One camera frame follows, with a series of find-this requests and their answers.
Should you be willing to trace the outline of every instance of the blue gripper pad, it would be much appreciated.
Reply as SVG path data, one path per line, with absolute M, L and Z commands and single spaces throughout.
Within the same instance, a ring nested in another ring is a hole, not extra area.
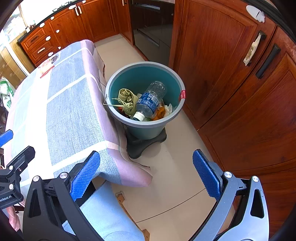
M 13 138 L 12 130 L 5 131 L 2 135 L 0 135 L 0 147 L 9 142 Z
M 204 156 L 200 149 L 194 151 L 192 159 L 193 165 L 197 170 L 209 196 L 214 197 L 216 201 L 218 201 L 222 193 L 221 183 L 212 168 L 209 166 L 208 159 Z
M 74 177 L 71 184 L 70 195 L 74 201 L 81 198 L 100 166 L 100 154 L 93 151 L 85 160 L 83 167 Z

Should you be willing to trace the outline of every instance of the blue label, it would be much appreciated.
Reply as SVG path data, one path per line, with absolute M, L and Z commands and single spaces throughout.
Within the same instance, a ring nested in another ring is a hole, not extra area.
M 159 105 L 158 99 L 154 95 L 149 93 L 142 94 L 137 103 L 148 106 L 151 109 L 152 113 L 156 111 L 156 108 Z

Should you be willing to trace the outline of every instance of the light blue towel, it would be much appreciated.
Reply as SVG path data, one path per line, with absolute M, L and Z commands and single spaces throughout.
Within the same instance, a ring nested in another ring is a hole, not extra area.
M 105 241 L 145 241 L 143 233 L 119 205 L 108 181 L 105 181 L 80 209 Z M 68 221 L 63 224 L 63 228 L 74 234 Z

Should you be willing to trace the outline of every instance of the white wall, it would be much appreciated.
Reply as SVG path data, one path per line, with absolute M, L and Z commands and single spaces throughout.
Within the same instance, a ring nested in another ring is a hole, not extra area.
M 34 21 L 38 24 L 50 15 L 53 9 L 66 2 L 67 0 L 23 0 L 20 5 L 25 21 L 28 25 L 32 25 Z

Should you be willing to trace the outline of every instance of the black plastic base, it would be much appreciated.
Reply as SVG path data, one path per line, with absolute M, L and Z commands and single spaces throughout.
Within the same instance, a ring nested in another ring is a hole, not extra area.
M 130 158 L 137 159 L 141 156 L 142 152 L 151 144 L 155 142 L 164 142 L 166 140 L 166 132 L 165 128 L 161 131 L 161 133 L 150 140 L 140 140 L 136 137 L 134 137 L 129 131 L 126 129 L 126 139 L 127 139 L 127 153 Z

